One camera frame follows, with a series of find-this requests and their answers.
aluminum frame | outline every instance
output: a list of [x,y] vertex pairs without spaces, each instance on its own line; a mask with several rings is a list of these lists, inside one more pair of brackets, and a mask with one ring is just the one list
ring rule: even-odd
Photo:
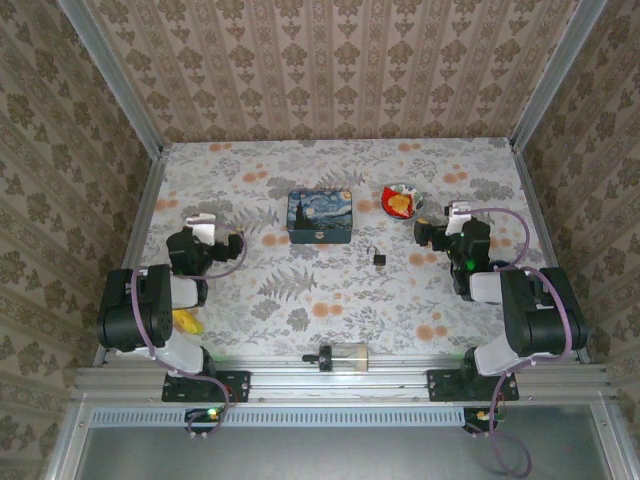
[[91,11],[83,0],[59,0],[59,3],[136,131],[151,161],[157,161],[162,153],[162,135],[156,130],[143,102],[127,80]]
[[[94,407],[89,428],[182,427],[189,407]],[[225,428],[322,428],[322,427],[463,427],[462,407],[252,407],[232,408],[224,417]],[[193,427],[210,424],[195,419]]]
[[[297,357],[241,357],[217,362],[220,369],[252,371],[250,401],[234,408],[286,411],[292,407],[341,407],[359,411],[443,406],[487,406],[489,402],[434,402],[429,399],[425,371],[456,368],[453,355],[372,355],[366,374],[320,373]],[[75,478],[95,409],[141,407],[211,407],[211,403],[163,403],[165,372],[151,362],[109,352],[101,368],[78,371],[76,390],[47,474],[48,480]],[[510,408],[588,405],[594,412],[604,457],[613,478],[637,478],[637,459],[620,415],[606,367],[584,365],[577,357],[561,364],[538,365],[516,375],[521,400]]]
[[[547,223],[544,220],[544,215],[542,215],[540,202],[538,202],[538,196],[533,188],[533,182],[531,181],[531,175],[529,175],[529,170],[527,169],[524,156],[521,151],[516,150],[513,146],[511,147],[511,153],[513,153],[513,159],[516,164],[518,176],[520,177],[520,184],[524,191],[524,197],[527,200],[527,205],[529,205],[531,219],[533,220],[533,227],[535,228],[538,240],[540,241],[540,249],[542,250],[544,261],[551,267],[557,267],[559,264],[556,253],[553,250],[551,235],[549,234]],[[586,348],[582,348],[578,351],[578,358],[580,358],[582,363],[591,363]]]
[[[170,148],[164,150],[160,159],[151,164],[142,198],[140,199],[138,213],[131,229],[129,244],[122,260],[122,268],[135,268],[140,263],[144,244],[147,240],[147,233],[149,232],[149,225],[151,224],[151,217],[153,216],[153,210],[158,199],[158,192],[164,179],[164,171],[170,154]],[[102,365],[106,353],[107,350],[102,345],[98,345],[92,365],[94,367]]]
[[607,0],[583,0],[578,3],[510,136],[517,151],[524,151],[524,147],[540,123],[606,4]]

floral tablecloth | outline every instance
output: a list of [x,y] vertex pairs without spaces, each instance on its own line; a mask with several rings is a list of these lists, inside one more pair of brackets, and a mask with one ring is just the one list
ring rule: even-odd
[[[205,327],[198,341],[213,355],[297,355],[359,341],[373,353],[462,353],[492,339],[503,328],[502,308],[456,296],[446,255],[416,245],[413,224],[380,209],[380,192],[393,182],[424,193],[432,222],[444,223],[442,207],[452,200],[522,214],[532,229],[524,263],[544,266],[502,138],[176,144],[143,264],[168,262],[166,238],[197,212],[244,228],[246,263],[210,282],[206,305],[193,310]],[[352,192],[350,244],[290,244],[287,194],[307,188]],[[492,224],[491,258],[511,260],[523,244],[520,224],[503,214],[481,218]],[[372,265],[370,245],[387,257],[383,272]],[[209,273],[232,265],[214,264]]]

metal base plate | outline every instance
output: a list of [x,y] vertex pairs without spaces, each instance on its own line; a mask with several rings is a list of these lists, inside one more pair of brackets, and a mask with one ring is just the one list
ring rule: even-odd
[[[216,373],[216,379],[229,387],[229,401],[246,403],[251,389],[251,372],[245,370],[222,370]],[[211,382],[191,380],[183,377],[165,375],[162,388],[163,402],[203,403],[224,402],[224,394]]]
[[[491,401],[493,391],[500,377],[479,377],[472,384],[464,385],[462,374],[456,370],[428,370],[427,387],[431,402],[473,402]],[[500,391],[504,400],[519,400],[515,375],[504,382]]]

damask wallpaper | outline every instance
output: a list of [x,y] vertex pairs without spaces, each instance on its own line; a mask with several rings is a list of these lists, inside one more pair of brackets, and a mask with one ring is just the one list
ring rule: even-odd
[[508,136],[578,0],[84,0],[164,141]]
[[640,2],[612,0],[524,156],[640,444]]
[[0,2],[2,479],[46,464],[148,168],[56,2]]

cable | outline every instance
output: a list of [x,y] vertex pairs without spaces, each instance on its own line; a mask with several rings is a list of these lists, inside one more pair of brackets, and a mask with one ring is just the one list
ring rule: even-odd
[[231,406],[235,407],[238,404],[238,394],[236,393],[236,389],[231,385],[225,385],[225,387],[227,387],[227,392],[233,395],[233,405]]
[[218,421],[218,424],[215,427],[213,427],[213,429],[210,432],[210,433],[213,433],[222,425],[222,422],[224,421],[224,417],[227,414],[227,410],[229,409],[229,403],[230,403],[229,392],[227,391],[224,384],[217,378],[207,377],[205,375],[194,375],[192,373],[185,372],[183,370],[173,367],[172,365],[169,365],[168,363],[163,362],[162,360],[156,357],[155,355],[156,349],[153,343],[151,342],[151,339],[149,338],[149,335],[147,334],[146,329],[144,328],[144,322],[142,320],[142,316],[140,315],[140,305],[138,303],[138,275],[140,274],[141,269],[142,267],[137,267],[133,270],[133,273],[131,274],[131,306],[133,307],[133,317],[136,320],[136,325],[138,326],[138,331],[140,332],[142,341],[144,342],[145,346],[149,349],[149,357],[151,357],[151,360],[156,362],[158,365],[160,365],[164,369],[174,374],[180,375],[185,378],[189,378],[191,380],[211,382],[214,385],[216,385],[220,390],[222,390],[222,393],[224,395],[224,410],[220,414],[220,420]]
[[496,269],[496,271],[500,272],[502,270],[510,270],[513,268],[517,268],[516,267],[517,263],[524,258],[525,254],[527,253],[527,250],[529,249],[529,242],[531,241],[531,232],[529,231],[529,225],[527,225],[527,221],[524,219],[522,215],[514,212],[513,210],[509,210],[508,208],[500,208],[500,207],[476,208],[474,210],[467,210],[465,212],[455,212],[454,215],[474,215],[476,213],[489,213],[489,212],[506,213],[507,215],[511,215],[512,217],[517,218],[522,224],[522,226],[524,227],[525,238],[524,238],[524,245],[522,247],[522,250],[520,251],[518,256],[515,258],[515,260],[513,260],[509,265],[507,265],[506,267],[498,268]]
[[[189,435],[191,436],[191,438],[194,438],[196,436],[195,432],[193,431],[193,423],[196,421],[196,419],[198,419],[200,417],[205,417],[205,416],[209,416],[209,412],[207,410],[204,410],[204,411],[201,411],[201,412],[192,413],[189,416],[189,420],[187,421],[187,432],[189,432]],[[215,432],[218,429],[218,427],[220,426],[220,423],[222,423],[222,416],[218,420],[218,423],[214,427],[211,428],[211,430],[208,432],[208,434],[211,434],[211,433]]]
[[[543,356],[534,355],[531,358],[523,360],[519,364],[510,368],[508,371],[504,372],[500,377],[500,379],[498,380],[495,390],[493,391],[493,395],[491,397],[491,405],[489,406],[489,439],[491,440],[491,448],[493,449],[493,453],[496,457],[496,460],[500,464],[500,467],[502,467],[502,469],[513,478],[527,478],[531,474],[531,471],[533,469],[533,461],[531,460],[531,454],[529,453],[529,450],[527,449],[524,442],[522,442],[522,440],[515,437],[514,435],[510,435],[502,431],[498,432],[495,430],[493,426],[493,422],[495,419],[495,409],[498,403],[498,394],[500,393],[502,384],[507,380],[508,377],[511,376],[511,374],[520,372],[528,366],[534,366],[536,362],[552,363],[552,362],[560,362],[566,359],[571,353],[571,347],[572,347],[571,325],[569,324],[569,317],[567,316],[567,311],[564,308],[562,299],[560,298],[560,295],[556,291],[555,287],[547,277],[545,277],[542,273],[540,273],[535,268],[522,267],[522,270],[524,270],[525,272],[529,272],[530,274],[538,277],[549,290],[549,294],[553,298],[553,302],[555,303],[556,308],[560,313],[560,319],[562,321],[562,327],[565,334],[565,342],[564,342],[564,350],[557,357],[543,357]],[[502,452],[500,451],[500,447],[498,446],[497,437],[503,437],[518,444],[520,449],[524,452],[525,456],[527,457],[527,467],[523,472],[516,472],[515,470],[509,468],[509,466],[506,464],[502,456]]]
[[[199,221],[197,222],[197,224],[211,224],[212,222],[208,222],[208,221]],[[185,276],[185,275],[176,275],[177,277],[180,278],[190,278],[193,280],[216,280],[218,278],[223,278],[226,277],[227,275],[231,275],[233,272],[235,272],[236,270],[238,270],[242,264],[244,263],[245,259],[247,258],[247,241],[246,238],[244,236],[244,234],[241,231],[238,231],[237,229],[235,229],[234,227],[230,227],[228,225],[223,225],[220,224],[219,225],[222,228],[227,228],[229,230],[236,230],[238,232],[238,234],[240,235],[240,237],[242,238],[242,241],[244,242],[244,248],[242,251],[242,257],[240,258],[240,261],[231,269],[227,270],[224,273],[218,274],[218,275],[204,275],[204,276]],[[180,375],[182,377],[185,378],[189,378],[191,380],[197,380],[197,381],[202,381],[202,382],[210,382],[213,383],[214,385],[216,385],[223,393],[224,395],[224,410],[222,411],[222,413],[220,414],[220,419],[218,421],[218,424],[213,427],[213,429],[211,430],[211,432],[209,433],[213,433],[215,432],[218,428],[220,428],[220,426],[222,425],[224,418],[227,414],[227,411],[230,408],[230,402],[229,402],[229,391],[227,390],[226,386],[219,381],[217,378],[213,378],[213,377],[207,377],[204,375],[194,375],[192,373],[189,372],[185,372],[183,370],[180,370],[178,368],[175,368],[165,362],[163,362],[162,360],[158,359],[155,355],[155,347],[153,345],[153,343],[151,342],[151,338],[149,338],[149,335],[147,334],[147,331],[144,327],[144,322],[142,320],[142,316],[140,315],[140,305],[138,303],[138,276],[140,275],[140,270],[142,270],[143,267],[137,267],[133,270],[133,273],[131,274],[131,306],[133,308],[133,317],[136,321],[136,325],[138,326],[138,331],[140,332],[140,336],[142,337],[142,341],[144,342],[145,346],[148,348],[149,350],[149,357],[151,357],[151,360],[153,360],[154,362],[156,362],[158,365],[160,365],[161,367],[165,368],[166,370]],[[190,429],[190,424],[188,425],[188,430],[189,433],[191,433],[191,429]]]
[[[468,210],[465,212],[457,212],[455,214],[456,215],[474,215],[477,213],[488,213],[488,212],[506,213],[507,215],[511,215],[512,217],[517,218],[522,224],[525,232],[525,241],[524,241],[524,246],[522,247],[522,250],[511,263],[509,263],[505,267],[497,268],[496,271],[500,272],[503,270],[518,268],[517,264],[524,258],[525,254],[527,253],[527,250],[529,249],[529,243],[531,241],[531,232],[529,231],[529,226],[527,225],[527,222],[522,215],[512,210],[509,210],[507,208],[499,208],[499,207],[477,208],[477,209]],[[493,395],[491,397],[491,405],[489,406],[489,439],[491,440],[491,448],[493,449],[493,454],[496,457],[496,460],[498,461],[498,464],[500,465],[500,467],[502,467],[502,469],[509,476],[513,478],[527,478],[531,474],[531,471],[533,470],[533,461],[531,459],[531,453],[529,453],[529,450],[527,449],[526,445],[522,440],[520,440],[514,435],[511,435],[502,431],[498,432],[494,427],[495,410],[498,404],[498,395],[500,394],[500,389],[502,388],[502,385],[507,380],[507,378],[509,378],[512,374],[520,372],[528,366],[534,366],[536,362],[544,362],[544,363],[561,362],[562,360],[565,360],[569,356],[572,348],[571,325],[569,324],[569,318],[567,317],[567,311],[564,307],[564,304],[562,303],[562,299],[560,298],[560,295],[556,291],[555,287],[547,277],[545,277],[542,273],[540,273],[535,268],[522,267],[521,270],[525,272],[529,272],[531,275],[538,277],[540,281],[542,281],[544,286],[547,287],[547,290],[549,291],[549,294],[553,298],[553,302],[555,303],[556,308],[558,309],[558,313],[560,314],[560,320],[562,321],[562,328],[564,330],[564,335],[565,335],[565,342],[564,342],[564,350],[560,355],[556,357],[533,355],[531,358],[523,360],[522,362],[516,364],[514,367],[505,371],[500,376],[500,379],[496,384],[496,388],[493,391]],[[509,468],[509,466],[504,461],[502,452],[500,451],[500,447],[498,446],[497,437],[506,438],[507,440],[510,440],[511,442],[517,444],[520,447],[525,457],[527,458],[527,467],[525,468],[524,471],[516,472],[515,470]]]
[[501,417],[501,420],[498,421],[505,421],[507,419],[507,399],[504,397],[504,393],[500,392],[498,394],[498,414]]

